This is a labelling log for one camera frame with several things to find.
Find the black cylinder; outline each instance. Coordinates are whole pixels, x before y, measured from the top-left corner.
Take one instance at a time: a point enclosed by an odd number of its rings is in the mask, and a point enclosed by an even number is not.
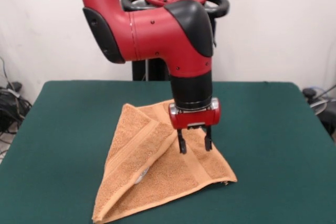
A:
[[[192,78],[171,76],[171,86],[175,104],[179,109],[200,110],[211,104],[211,71]]]

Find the cable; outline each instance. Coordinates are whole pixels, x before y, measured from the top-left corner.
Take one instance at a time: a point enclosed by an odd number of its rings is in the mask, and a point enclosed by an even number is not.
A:
[[[333,89],[336,89],[336,84],[334,86],[332,86],[330,89],[328,89],[327,91],[325,91],[324,93],[317,96],[314,100],[317,100],[317,99],[321,98],[322,96],[324,96],[325,94],[328,94]]]
[[[2,70],[4,72],[5,78],[6,78],[7,82],[9,83],[7,73],[6,73],[6,68],[5,68],[5,61],[1,56],[0,56],[0,60],[2,61]]]
[[[336,99],[331,99],[331,100],[325,100],[323,99],[322,101],[319,101],[319,102],[316,102],[316,103],[313,103],[310,105],[310,107],[313,109],[319,105],[322,105],[322,104],[326,104],[326,103],[329,103],[329,102],[336,102]]]
[[[0,138],[0,142],[3,142],[3,143],[5,143],[5,144],[9,144],[9,145],[12,144],[12,143],[10,143],[10,142],[7,142],[7,141],[5,141],[5,140],[2,140],[1,138]]]
[[[6,150],[0,152],[0,156],[3,155],[3,154],[5,154],[6,152],[8,152],[8,150],[9,150],[9,149],[6,149]]]
[[[321,87],[317,87],[317,86],[313,86],[313,87],[309,87],[309,89],[315,89],[315,90],[319,90],[321,91],[322,93],[324,92],[327,96],[327,98],[329,98],[328,96],[328,92],[325,91],[325,89],[321,88]]]

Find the terry cloth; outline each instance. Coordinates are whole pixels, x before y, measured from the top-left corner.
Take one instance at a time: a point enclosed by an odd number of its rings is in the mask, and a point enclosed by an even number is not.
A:
[[[205,150],[202,129],[183,130],[187,154],[180,154],[168,114],[172,102],[123,106],[96,196],[94,223],[160,206],[213,183],[237,182],[216,147]]]

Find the black cable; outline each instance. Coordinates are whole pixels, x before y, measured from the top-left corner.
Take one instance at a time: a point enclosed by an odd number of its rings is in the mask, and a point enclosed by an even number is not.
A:
[[[0,156],[3,155],[3,154],[5,154],[6,152],[8,152],[8,150],[9,150],[9,149],[6,149],[6,150],[0,152]]]
[[[317,99],[323,97],[325,94],[328,94],[333,89],[336,89],[336,84],[334,86],[332,86],[330,89],[328,89],[327,91],[325,91],[324,93],[320,94],[318,97],[315,97],[314,101],[316,101]]]
[[[1,138],[0,138],[0,142],[3,142],[3,143],[5,143],[5,144],[12,144],[12,143],[10,143],[10,142],[7,142],[7,141],[5,141],[5,140],[2,140]]]
[[[10,132],[9,128],[13,123],[17,123],[19,129],[25,116],[30,111],[32,104],[17,94],[13,85],[8,80],[5,68],[5,61],[2,57],[0,60],[3,63],[3,72],[8,82],[7,88],[0,88],[0,132],[15,135],[16,132]]]

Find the white wall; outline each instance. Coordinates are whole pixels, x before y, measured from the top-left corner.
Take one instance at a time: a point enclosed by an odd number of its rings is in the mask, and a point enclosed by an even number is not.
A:
[[[218,22],[215,80],[336,82],[336,0],[230,2]],[[48,80],[131,80],[129,63],[104,58],[81,8],[81,0],[0,0],[0,55],[32,101]]]

